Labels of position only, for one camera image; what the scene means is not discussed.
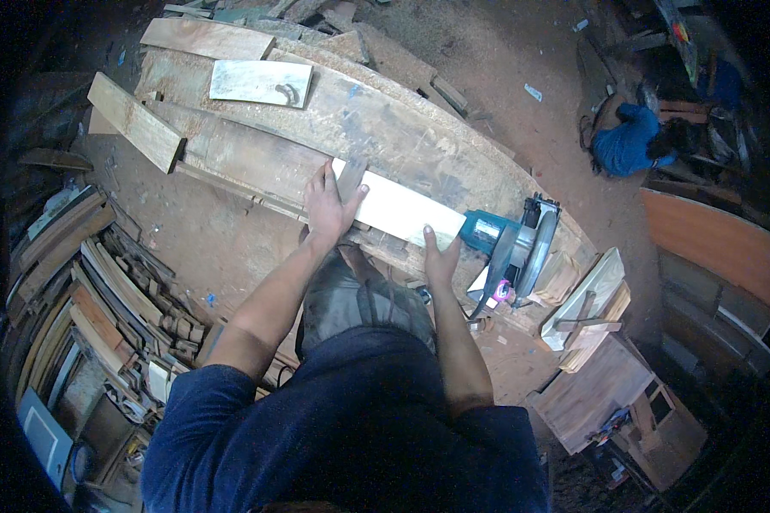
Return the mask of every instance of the dark hair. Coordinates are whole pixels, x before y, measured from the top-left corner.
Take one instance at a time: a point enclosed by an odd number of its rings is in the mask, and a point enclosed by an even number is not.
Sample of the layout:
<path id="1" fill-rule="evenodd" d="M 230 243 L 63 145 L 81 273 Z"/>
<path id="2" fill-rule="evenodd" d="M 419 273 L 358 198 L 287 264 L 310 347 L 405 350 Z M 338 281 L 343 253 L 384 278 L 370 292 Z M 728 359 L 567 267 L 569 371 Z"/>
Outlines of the dark hair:
<path id="1" fill-rule="evenodd" d="M 687 119 L 672 118 L 647 143 L 647 158 L 661 159 L 673 152 L 690 155 L 699 150 L 699 130 Z"/>

